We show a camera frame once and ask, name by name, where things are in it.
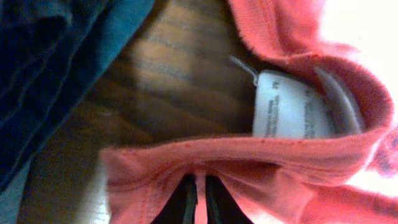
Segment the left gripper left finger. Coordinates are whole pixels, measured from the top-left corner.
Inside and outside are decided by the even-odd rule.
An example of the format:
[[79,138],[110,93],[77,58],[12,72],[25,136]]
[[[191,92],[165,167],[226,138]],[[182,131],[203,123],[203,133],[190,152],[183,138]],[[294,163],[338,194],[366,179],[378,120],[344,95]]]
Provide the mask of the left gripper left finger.
[[198,203],[195,181],[194,175],[185,175],[151,224],[194,224]]

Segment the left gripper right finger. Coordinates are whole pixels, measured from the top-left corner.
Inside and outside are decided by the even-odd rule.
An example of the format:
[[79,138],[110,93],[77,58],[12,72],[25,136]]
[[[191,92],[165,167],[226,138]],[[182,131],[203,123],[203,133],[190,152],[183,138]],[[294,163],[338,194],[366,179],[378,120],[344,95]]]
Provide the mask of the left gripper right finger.
[[208,224],[253,224],[218,177],[206,176],[205,194]]

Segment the coral red t-shirt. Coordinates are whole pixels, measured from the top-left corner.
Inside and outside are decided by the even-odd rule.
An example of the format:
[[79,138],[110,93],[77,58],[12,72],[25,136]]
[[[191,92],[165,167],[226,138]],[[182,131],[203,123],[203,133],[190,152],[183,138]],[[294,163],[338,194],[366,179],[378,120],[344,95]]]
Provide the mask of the coral red t-shirt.
[[254,72],[252,133],[104,149],[111,223],[152,223],[194,175],[253,223],[397,222],[397,2],[230,0]]

